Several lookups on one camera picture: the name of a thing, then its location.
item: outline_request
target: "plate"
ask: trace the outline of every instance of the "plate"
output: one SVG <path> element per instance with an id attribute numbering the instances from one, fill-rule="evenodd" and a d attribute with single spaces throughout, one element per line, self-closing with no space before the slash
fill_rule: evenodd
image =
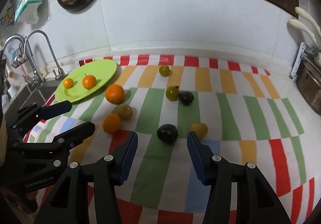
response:
<path id="1" fill-rule="evenodd" d="M 55 98 L 58 102 L 68 100 L 76 102 L 103 87 L 115 74 L 117 64 L 113 60 L 101 59 L 87 63 L 72 71 L 66 78 L 73 79 L 73 87 L 67 89 L 61 82 L 56 90 Z M 82 86 L 82 80 L 86 75 L 93 75 L 97 79 L 97 84 L 87 90 Z"/>

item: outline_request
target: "chrome faucet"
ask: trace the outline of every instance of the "chrome faucet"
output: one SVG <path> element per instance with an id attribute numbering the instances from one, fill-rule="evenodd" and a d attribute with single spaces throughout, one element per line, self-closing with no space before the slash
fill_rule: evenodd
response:
<path id="1" fill-rule="evenodd" d="M 26 41 L 24 42 L 24 47 L 23 47 L 23 52 L 24 52 L 24 54 L 27 53 L 27 55 L 28 55 L 28 51 L 27 51 L 27 47 L 26 47 L 26 46 L 27 46 L 27 44 L 29 44 L 29 43 L 28 43 L 28 40 L 29 40 L 30 36 L 32 36 L 32 35 L 35 34 L 35 33 L 43 34 L 44 37 L 46 38 L 47 43 L 48 43 L 48 46 L 49 46 L 49 49 L 50 49 L 50 52 L 51 52 L 51 54 L 52 54 L 52 57 L 54 58 L 54 61 L 55 61 L 56 65 L 57 65 L 57 67 L 58 67 L 58 75 L 56 74 L 56 71 L 55 71 L 54 69 L 52 70 L 53 73 L 54 73 L 54 75 L 55 75 L 55 79 L 56 79 L 56 81 L 58 81 L 58 80 L 63 80 L 63 79 L 66 77 L 65 72 L 64 72 L 63 69 L 60 67 L 60 65 L 59 65 L 59 63 L 58 63 L 58 61 L 57 61 L 57 58 L 56 58 L 56 56 L 55 56 L 55 54 L 54 54 L 54 51 L 52 50 L 52 47 L 51 47 L 51 43 L 50 43 L 50 41 L 49 41 L 49 38 L 48 38 L 47 34 L 46 34 L 44 31 L 41 31 L 41 30 L 33 31 L 33 32 L 27 37 Z"/>
<path id="2" fill-rule="evenodd" d="M 22 35 L 12 35 L 10 36 L 5 42 L 4 45 L 2 47 L 1 53 L 0 53 L 0 60 L 2 60 L 3 54 L 4 54 L 4 50 L 7 47 L 8 43 L 13 40 L 13 39 L 17 39 L 19 40 L 24 46 L 25 46 L 25 50 L 26 50 L 26 45 L 27 42 L 24 39 L 24 37 Z M 30 84 L 31 86 L 33 86 L 35 83 L 39 82 L 40 84 L 43 84 L 45 82 L 45 79 L 42 76 L 42 73 L 40 72 L 39 68 L 36 66 L 36 63 L 33 59 L 33 56 L 31 55 L 31 50 L 30 50 L 30 45 L 28 43 L 28 51 L 26 51 L 27 53 L 27 57 L 29 59 L 29 62 L 33 68 L 33 77 L 31 79 L 23 76 L 25 78 L 25 80 L 27 81 L 28 84 Z"/>

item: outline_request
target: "orange on plate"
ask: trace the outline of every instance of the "orange on plate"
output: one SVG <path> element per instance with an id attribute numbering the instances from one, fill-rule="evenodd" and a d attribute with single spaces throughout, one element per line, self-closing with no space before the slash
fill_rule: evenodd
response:
<path id="1" fill-rule="evenodd" d="M 112 104 L 120 104 L 125 99 L 125 91 L 120 85 L 113 84 L 106 89 L 105 97 Z"/>
<path id="2" fill-rule="evenodd" d="M 71 78 L 66 78 L 66 79 L 64 79 L 64 81 L 63 81 L 62 84 L 63 84 L 63 86 L 64 86 L 65 88 L 69 89 L 69 88 L 73 87 L 73 79 L 71 79 Z"/>
<path id="3" fill-rule="evenodd" d="M 105 133 L 114 134 L 121 128 L 121 118 L 115 113 L 108 114 L 102 123 L 102 128 Z"/>
<path id="4" fill-rule="evenodd" d="M 86 75 L 86 77 L 82 80 L 82 86 L 87 90 L 93 88 L 96 84 L 97 84 L 97 79 L 93 75 Z"/>

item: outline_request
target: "sink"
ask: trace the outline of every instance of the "sink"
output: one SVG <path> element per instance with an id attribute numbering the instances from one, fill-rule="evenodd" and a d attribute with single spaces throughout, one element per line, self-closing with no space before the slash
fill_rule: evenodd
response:
<path id="1" fill-rule="evenodd" d="M 22 89 L 19 89 L 4 109 L 5 116 L 7 117 L 13 112 L 17 112 L 19 109 L 33 103 L 37 103 L 38 105 L 44 104 L 56 91 L 59 84 L 60 81 L 45 81 L 40 87 L 30 87 L 26 84 Z"/>

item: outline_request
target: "striped tablecloth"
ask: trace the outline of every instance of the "striped tablecloth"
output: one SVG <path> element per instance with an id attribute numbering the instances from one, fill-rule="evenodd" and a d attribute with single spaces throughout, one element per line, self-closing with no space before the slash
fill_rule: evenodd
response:
<path id="1" fill-rule="evenodd" d="M 62 116 L 40 122 L 28 136 L 29 142 L 50 142 L 76 125 L 91 121 L 93 136 L 71 151 L 69 162 L 96 162 L 123 143 L 128 131 L 138 134 L 139 144 L 128 180 L 116 187 L 123 222 L 202 223 L 210 187 L 197 180 L 187 150 L 189 126 L 201 121 L 208 126 L 202 140 L 214 154 L 229 162 L 255 162 L 280 197 L 292 223 L 301 224 L 315 206 L 314 178 L 307 178 L 301 138 L 304 136 L 298 111 L 291 99 L 275 86 L 277 77 L 266 70 L 211 58 L 173 55 L 105 57 L 119 64 L 117 84 L 126 91 L 125 103 L 134 116 L 122 129 L 108 135 L 102 129 L 105 116 L 115 105 L 101 91 L 74 104 Z M 82 60 L 79 65 L 93 61 Z M 171 66 L 172 74 L 162 77 L 159 65 Z M 195 100 L 189 107 L 165 97 L 165 89 L 179 85 L 191 91 Z M 166 145 L 156 136 L 159 126 L 176 125 L 179 138 Z M 232 185 L 230 223 L 235 222 L 236 185 Z M 41 190 L 41 205 L 50 187 Z M 89 184 L 89 215 L 96 223 L 93 188 Z"/>

